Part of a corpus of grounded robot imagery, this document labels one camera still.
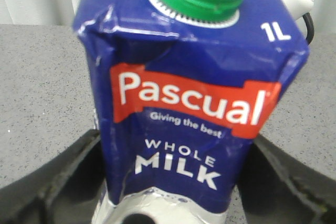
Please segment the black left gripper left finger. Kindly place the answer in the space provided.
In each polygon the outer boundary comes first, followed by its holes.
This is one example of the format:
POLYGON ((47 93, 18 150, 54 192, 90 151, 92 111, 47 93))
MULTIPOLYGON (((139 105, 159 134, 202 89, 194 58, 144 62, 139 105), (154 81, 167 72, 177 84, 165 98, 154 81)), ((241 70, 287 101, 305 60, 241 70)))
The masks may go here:
POLYGON ((91 223, 104 178, 100 133, 89 130, 50 162, 1 189, 1 223, 91 223))

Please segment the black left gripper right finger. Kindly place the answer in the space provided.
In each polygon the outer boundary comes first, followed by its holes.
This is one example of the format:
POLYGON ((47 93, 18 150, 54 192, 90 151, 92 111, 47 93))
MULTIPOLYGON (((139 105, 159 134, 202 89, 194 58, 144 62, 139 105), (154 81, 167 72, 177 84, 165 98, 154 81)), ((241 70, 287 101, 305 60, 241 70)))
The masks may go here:
POLYGON ((248 152, 237 186, 247 223, 335 223, 335 180, 262 135, 248 152))

